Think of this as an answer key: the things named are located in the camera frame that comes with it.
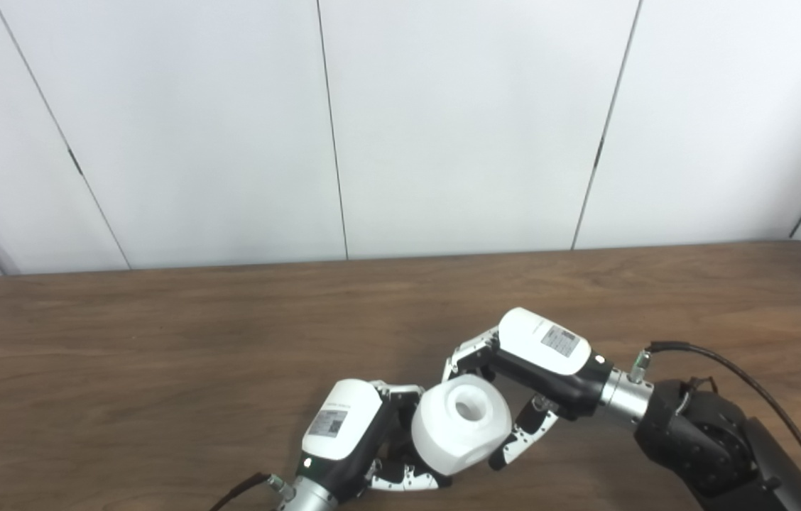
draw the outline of cable connector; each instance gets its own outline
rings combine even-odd
[[[628,381],[632,384],[638,384],[643,381],[643,376],[647,375],[647,369],[650,367],[650,351],[641,349],[638,353],[637,359],[634,360],[634,367],[631,368],[628,374]]]
[[[296,497],[296,488],[290,485],[290,483],[287,481],[279,478],[274,473],[268,476],[268,480],[265,482],[268,483],[268,486],[270,486],[271,489],[280,495],[280,498],[283,498],[284,502],[290,502],[294,497]]]

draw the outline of wood grain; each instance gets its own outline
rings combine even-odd
[[[291,475],[342,378],[436,384],[453,347],[527,307],[622,368],[651,339],[711,347],[801,427],[801,243],[0,278],[0,510],[203,511],[256,470]],[[741,382],[691,355],[651,380],[715,375],[791,456]],[[528,393],[500,382],[511,407]],[[257,490],[231,509],[268,509]],[[349,510],[694,509],[603,418],[560,424],[501,473]]]

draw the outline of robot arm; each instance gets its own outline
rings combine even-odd
[[[450,478],[410,453],[378,457],[398,423],[409,430],[421,395],[419,385],[339,381],[303,436],[296,481],[272,485],[283,498],[278,510],[330,511],[368,488],[415,491],[450,485]]]
[[[442,380],[475,372],[487,379],[502,374],[536,392],[489,457],[495,470],[517,459],[560,417],[573,421],[602,410],[633,429],[653,392],[642,378],[615,369],[583,337],[523,308],[508,311],[498,327],[460,345],[445,363]]]
[[[627,428],[644,454],[676,473],[706,511],[801,511],[801,472],[756,418],[701,380],[644,381],[650,352],[630,373],[559,324],[512,309],[497,328],[461,345],[444,379],[495,372],[537,392],[491,456],[501,469],[539,440],[558,417],[596,412]]]

